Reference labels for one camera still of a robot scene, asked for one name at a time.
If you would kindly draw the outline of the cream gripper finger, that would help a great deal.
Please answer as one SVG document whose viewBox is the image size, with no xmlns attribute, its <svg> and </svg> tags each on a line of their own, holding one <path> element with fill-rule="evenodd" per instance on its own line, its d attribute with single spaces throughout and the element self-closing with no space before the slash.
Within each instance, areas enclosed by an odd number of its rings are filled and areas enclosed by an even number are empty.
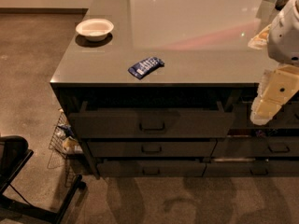
<svg viewBox="0 0 299 224">
<path fill-rule="evenodd" d="M 265 125 L 281 109 L 282 103 L 256 97 L 251 106 L 250 120 L 255 125 Z"/>
</svg>

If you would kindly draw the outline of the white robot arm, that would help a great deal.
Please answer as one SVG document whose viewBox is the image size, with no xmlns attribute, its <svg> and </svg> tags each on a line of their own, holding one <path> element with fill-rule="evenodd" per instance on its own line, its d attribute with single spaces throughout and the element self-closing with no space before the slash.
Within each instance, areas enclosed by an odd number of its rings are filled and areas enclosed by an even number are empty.
<svg viewBox="0 0 299 224">
<path fill-rule="evenodd" d="M 278 62 L 275 70 L 264 71 L 251 106 L 251 122 L 265 125 L 299 92 L 299 0 L 289 0 L 248 46 L 267 48 L 269 58 Z"/>
</svg>

